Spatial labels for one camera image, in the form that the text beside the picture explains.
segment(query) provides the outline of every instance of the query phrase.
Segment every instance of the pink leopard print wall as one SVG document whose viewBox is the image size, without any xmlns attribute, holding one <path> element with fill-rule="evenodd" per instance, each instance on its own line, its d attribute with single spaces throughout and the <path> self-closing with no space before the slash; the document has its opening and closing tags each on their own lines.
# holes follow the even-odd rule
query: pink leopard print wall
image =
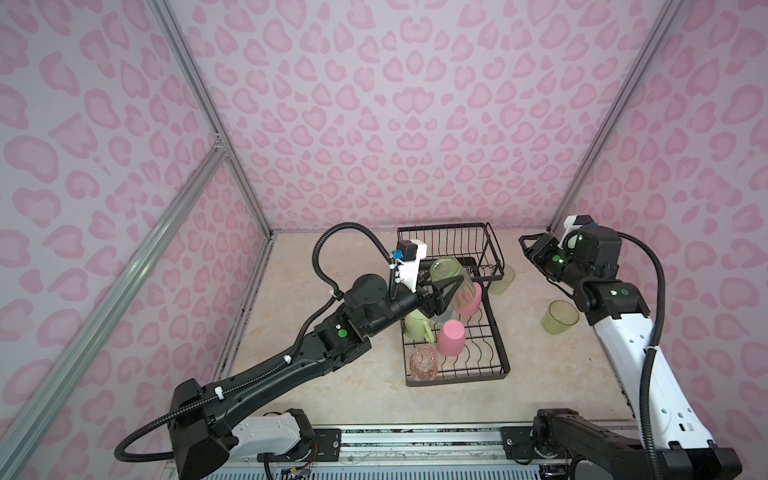
<svg viewBox="0 0 768 480">
<path fill-rule="evenodd" d="M 272 228 L 549 222 L 661 0 L 173 0 Z"/>
<path fill-rule="evenodd" d="M 166 413 L 176 385 L 211 380 L 262 244 L 223 165 L 19 478 L 152 478 L 161 464 L 117 462 L 114 447 Z M 168 434 L 134 448 L 165 452 Z"/>
<path fill-rule="evenodd" d="M 745 480 L 768 472 L 768 5 L 692 2 L 574 212 L 640 237 L 667 276 L 662 349 Z M 625 247 L 620 278 L 655 303 Z"/>
<path fill-rule="evenodd" d="M 147 14 L 0 6 L 0 435 L 211 146 Z"/>
</svg>

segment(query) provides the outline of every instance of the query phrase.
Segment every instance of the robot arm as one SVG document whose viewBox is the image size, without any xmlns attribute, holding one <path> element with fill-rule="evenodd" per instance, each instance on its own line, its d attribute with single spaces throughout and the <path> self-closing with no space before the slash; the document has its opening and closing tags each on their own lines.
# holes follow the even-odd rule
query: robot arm
<svg viewBox="0 0 768 480">
<path fill-rule="evenodd" d="M 180 480 L 198 480 L 223 465 L 234 449 L 240 456 L 270 453 L 301 459 L 313 437 L 312 426 L 301 410 L 256 420 L 258 438 L 239 439 L 233 430 L 251 413 L 285 392 L 358 359 L 371 349 L 370 337 L 413 310 L 421 310 L 427 317 L 445 311 L 462 278 L 431 282 L 428 273 L 419 275 L 426 245 L 417 240 L 401 240 L 392 257 L 385 255 L 392 269 L 389 285 L 382 277 L 369 273 L 359 277 L 349 291 L 338 290 L 338 285 L 319 268 L 317 259 L 324 241 L 342 228 L 354 228 L 375 239 L 368 229 L 356 223 L 340 224 L 321 236 L 313 253 L 313 266 L 320 278 L 333 286 L 333 297 L 305 322 L 302 331 L 306 332 L 314 318 L 335 300 L 343 300 L 336 311 L 293 346 L 244 372 L 205 386 L 195 379 L 181 383 L 174 390 L 170 413 L 121 442 L 115 448 L 118 460 L 149 462 L 174 458 Z M 385 251 L 378 240 L 374 243 Z M 165 424 L 172 452 L 125 451 L 136 439 Z"/>
<path fill-rule="evenodd" d="M 564 283 L 594 327 L 627 402 L 641 427 L 640 389 L 645 349 L 654 324 L 635 285 L 616 278 L 621 237 L 589 216 L 566 220 L 561 240 L 549 233 L 523 236 L 523 252 L 558 288 Z M 653 444 L 665 475 L 680 478 L 733 478 L 741 464 L 732 449 L 718 448 L 696 417 L 664 354 L 656 352 L 648 402 Z M 642 444 L 605 432 L 567 409 L 540 410 L 535 443 L 551 450 L 569 448 L 597 463 L 615 478 L 651 478 Z"/>
</svg>

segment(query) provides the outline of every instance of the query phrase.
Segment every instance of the clear glass cup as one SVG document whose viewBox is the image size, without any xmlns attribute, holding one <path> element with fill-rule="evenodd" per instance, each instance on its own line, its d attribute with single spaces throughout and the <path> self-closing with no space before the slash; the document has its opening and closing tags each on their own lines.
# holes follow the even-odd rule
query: clear glass cup
<svg viewBox="0 0 768 480">
<path fill-rule="evenodd" d="M 576 325 L 578 322 L 578 310 L 564 300 L 555 300 L 549 304 L 541 325 L 552 335 L 558 335 Z"/>
<path fill-rule="evenodd" d="M 494 280 L 491 282 L 491 286 L 488 287 L 488 293 L 493 295 L 501 295 L 507 291 L 512 280 L 515 279 L 515 269 L 509 265 L 504 267 L 504 277 L 501 280 Z"/>
<path fill-rule="evenodd" d="M 472 283 L 469 273 L 455 257 L 438 258 L 429 267 L 429 276 L 433 282 L 453 278 L 458 275 L 464 277 L 464 281 L 462 281 L 451 299 L 450 306 L 453 310 L 459 310 L 467 305 L 471 305 L 475 300 L 475 285 Z"/>
<path fill-rule="evenodd" d="M 437 376 L 437 352 L 429 345 L 418 346 L 411 354 L 409 365 L 414 380 L 433 380 Z"/>
<path fill-rule="evenodd" d="M 441 329 L 445 322 L 449 321 L 451 318 L 453 318 L 453 310 L 447 308 L 442 315 L 435 315 L 430 320 L 435 324 L 436 329 Z"/>
</svg>

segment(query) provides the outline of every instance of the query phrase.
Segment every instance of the marble-pattern tabletop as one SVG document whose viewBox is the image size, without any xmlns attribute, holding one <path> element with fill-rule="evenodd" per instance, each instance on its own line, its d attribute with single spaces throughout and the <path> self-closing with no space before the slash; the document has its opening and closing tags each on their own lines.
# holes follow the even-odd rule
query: marble-pattern tabletop
<svg viewBox="0 0 768 480">
<path fill-rule="evenodd" d="M 631 411 L 583 314 L 560 335 L 541 327 L 549 303 L 567 298 L 522 255 L 518 238 L 538 231 L 496 230 L 507 268 L 516 272 L 505 293 L 490 297 L 511 365 L 505 379 L 406 387 L 401 333 L 391 326 L 372 338 L 371 350 L 355 362 L 296 387 L 254 415 L 297 408 L 315 425 L 515 422 L 531 421 L 541 408 L 567 407 L 586 419 L 630 419 Z M 396 232 L 377 231 L 376 236 L 387 250 L 395 249 Z M 277 235 L 233 372 L 287 348 L 303 321 L 328 300 L 329 286 L 311 265 L 318 238 L 319 233 Z M 364 273 L 388 278 L 378 250 L 354 231 L 333 235 L 323 247 L 320 265 L 342 290 Z"/>
</svg>

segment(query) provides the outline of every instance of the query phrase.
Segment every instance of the black wire dish rack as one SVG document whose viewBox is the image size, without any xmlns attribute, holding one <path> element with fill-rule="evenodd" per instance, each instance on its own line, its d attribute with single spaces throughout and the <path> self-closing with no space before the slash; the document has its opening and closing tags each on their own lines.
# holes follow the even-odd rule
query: black wire dish rack
<svg viewBox="0 0 768 480">
<path fill-rule="evenodd" d="M 411 377 L 409 360 L 416 347 L 426 342 L 411 340 L 402 334 L 402 356 L 407 386 L 433 386 L 449 383 L 499 380 L 509 374 L 509 359 L 488 300 L 488 285 L 504 276 L 504 256 L 490 223 L 451 223 L 423 227 L 400 227 L 398 240 L 421 240 L 428 246 L 427 257 L 419 264 L 420 272 L 429 270 L 441 257 L 455 257 L 469 272 L 473 282 L 482 287 L 482 302 L 471 317 L 454 318 L 464 324 L 466 341 L 459 356 L 446 357 L 438 352 L 438 373 L 433 380 Z M 432 326 L 435 338 L 440 330 Z"/>
</svg>

